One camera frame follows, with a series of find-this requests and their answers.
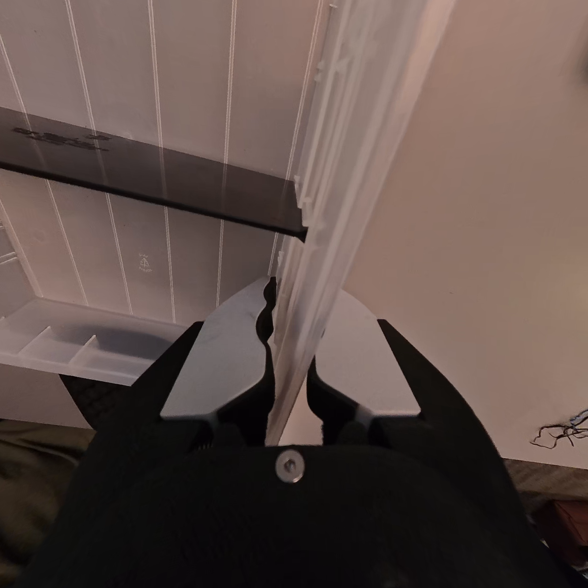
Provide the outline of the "clear plastic storage bin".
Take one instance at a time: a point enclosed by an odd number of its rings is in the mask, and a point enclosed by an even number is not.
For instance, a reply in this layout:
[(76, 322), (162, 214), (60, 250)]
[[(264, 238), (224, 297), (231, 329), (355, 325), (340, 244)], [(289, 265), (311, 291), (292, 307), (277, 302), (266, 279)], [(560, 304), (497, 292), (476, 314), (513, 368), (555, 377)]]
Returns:
[[(1, 1), (1, 106), (291, 178), (336, 1)], [(1, 171), (1, 388), (68, 364), (50, 303), (172, 330), (277, 265), (273, 232)]]

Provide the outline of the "dark brown box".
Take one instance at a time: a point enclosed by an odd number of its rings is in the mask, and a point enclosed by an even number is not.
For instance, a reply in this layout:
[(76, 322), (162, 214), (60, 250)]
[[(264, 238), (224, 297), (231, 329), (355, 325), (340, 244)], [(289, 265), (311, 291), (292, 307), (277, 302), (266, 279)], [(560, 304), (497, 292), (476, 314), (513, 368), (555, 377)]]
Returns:
[(587, 567), (587, 501), (553, 500), (533, 513), (549, 549), (567, 564)]

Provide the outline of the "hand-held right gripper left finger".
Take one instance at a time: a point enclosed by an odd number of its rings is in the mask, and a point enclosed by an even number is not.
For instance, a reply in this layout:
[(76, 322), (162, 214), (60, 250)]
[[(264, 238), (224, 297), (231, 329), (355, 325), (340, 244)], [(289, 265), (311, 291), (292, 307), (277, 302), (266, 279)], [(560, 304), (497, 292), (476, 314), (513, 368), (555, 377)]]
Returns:
[(273, 334), (276, 278), (263, 277), (204, 321), (161, 410), (163, 420), (231, 424), (247, 445), (264, 445), (275, 403)]

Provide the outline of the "person's olive garment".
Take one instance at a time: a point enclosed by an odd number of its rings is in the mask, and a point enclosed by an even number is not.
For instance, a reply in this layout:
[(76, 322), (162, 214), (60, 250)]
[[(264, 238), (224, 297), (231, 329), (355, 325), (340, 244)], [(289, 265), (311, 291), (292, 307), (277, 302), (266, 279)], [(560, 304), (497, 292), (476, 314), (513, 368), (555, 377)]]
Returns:
[(1, 420), (1, 587), (47, 536), (95, 431)]

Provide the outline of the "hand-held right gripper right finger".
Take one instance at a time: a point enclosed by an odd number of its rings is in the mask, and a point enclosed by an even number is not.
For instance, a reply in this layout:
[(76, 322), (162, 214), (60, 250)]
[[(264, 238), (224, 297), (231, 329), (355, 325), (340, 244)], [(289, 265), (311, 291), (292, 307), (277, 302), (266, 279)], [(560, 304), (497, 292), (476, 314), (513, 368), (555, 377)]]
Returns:
[(369, 431), (376, 419), (420, 414), (376, 316), (347, 292), (337, 294), (307, 372), (306, 399), (324, 445), (350, 422)]

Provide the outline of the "black flat board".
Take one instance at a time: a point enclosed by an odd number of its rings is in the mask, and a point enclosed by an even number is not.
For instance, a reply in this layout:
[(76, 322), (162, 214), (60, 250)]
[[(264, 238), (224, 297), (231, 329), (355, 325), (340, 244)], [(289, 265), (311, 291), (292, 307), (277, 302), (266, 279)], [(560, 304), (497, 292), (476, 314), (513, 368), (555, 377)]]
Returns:
[(292, 180), (1, 108), (1, 169), (304, 242)]

